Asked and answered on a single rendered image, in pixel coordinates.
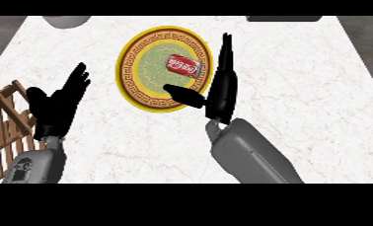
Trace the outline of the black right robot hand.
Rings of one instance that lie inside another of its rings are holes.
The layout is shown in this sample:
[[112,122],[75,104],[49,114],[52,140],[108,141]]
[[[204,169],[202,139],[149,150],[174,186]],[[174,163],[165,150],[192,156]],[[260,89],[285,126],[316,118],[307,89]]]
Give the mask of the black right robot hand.
[[223,34],[223,44],[218,54],[218,65],[214,73],[208,96],[184,87],[165,84],[164,90],[173,100],[198,109],[205,108],[205,116],[223,124],[229,124],[233,116],[237,97],[237,76],[233,70],[232,35]]

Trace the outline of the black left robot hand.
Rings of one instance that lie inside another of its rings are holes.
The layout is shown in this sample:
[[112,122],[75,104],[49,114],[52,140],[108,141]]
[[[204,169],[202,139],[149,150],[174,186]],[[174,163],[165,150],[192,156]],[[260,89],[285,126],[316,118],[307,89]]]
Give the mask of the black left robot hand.
[[65,138],[72,124],[77,106],[90,84],[87,76],[86,64],[80,62],[66,78],[62,88],[50,96],[47,96],[38,87],[27,89],[30,111],[37,119],[35,140],[43,140],[47,136]]

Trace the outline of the red soda can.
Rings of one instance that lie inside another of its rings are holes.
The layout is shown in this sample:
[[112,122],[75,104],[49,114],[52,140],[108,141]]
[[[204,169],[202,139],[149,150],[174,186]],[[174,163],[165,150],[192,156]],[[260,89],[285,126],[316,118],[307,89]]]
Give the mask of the red soda can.
[[193,79],[199,77],[202,64],[198,60],[173,54],[167,60],[167,69]]

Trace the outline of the brown wooden slatted tray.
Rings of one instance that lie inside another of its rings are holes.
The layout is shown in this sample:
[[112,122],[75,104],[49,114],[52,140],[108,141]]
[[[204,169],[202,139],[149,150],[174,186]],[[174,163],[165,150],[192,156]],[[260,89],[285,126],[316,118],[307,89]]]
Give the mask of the brown wooden slatted tray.
[[18,80],[0,90],[0,180],[6,177],[16,156],[47,148],[46,143],[32,138],[37,119],[30,109],[16,110],[15,94],[28,102],[27,90]]

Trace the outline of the yellow patterned round plate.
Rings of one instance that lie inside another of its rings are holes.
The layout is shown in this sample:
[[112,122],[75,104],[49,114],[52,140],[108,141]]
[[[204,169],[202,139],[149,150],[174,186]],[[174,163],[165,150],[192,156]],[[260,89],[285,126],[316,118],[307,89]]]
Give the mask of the yellow patterned round plate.
[[[196,78],[168,70],[173,54],[201,62]],[[212,54],[199,35],[177,26],[161,26],[140,32],[125,44],[115,65],[119,92],[130,104],[153,113],[174,112],[186,107],[164,90],[173,84],[204,93],[212,77]]]

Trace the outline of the dark grey flat appliance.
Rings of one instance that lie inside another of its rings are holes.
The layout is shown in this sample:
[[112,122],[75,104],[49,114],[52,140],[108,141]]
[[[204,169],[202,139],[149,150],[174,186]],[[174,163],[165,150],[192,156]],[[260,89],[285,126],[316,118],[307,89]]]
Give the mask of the dark grey flat appliance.
[[321,16],[246,16],[248,22],[317,22]]

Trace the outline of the grey round bowl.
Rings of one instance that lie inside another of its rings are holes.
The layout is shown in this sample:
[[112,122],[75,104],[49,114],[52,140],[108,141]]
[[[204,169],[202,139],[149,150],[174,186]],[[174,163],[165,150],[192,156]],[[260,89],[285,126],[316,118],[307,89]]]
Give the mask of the grey round bowl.
[[71,29],[81,26],[90,19],[89,16],[44,16],[47,23],[58,29]]

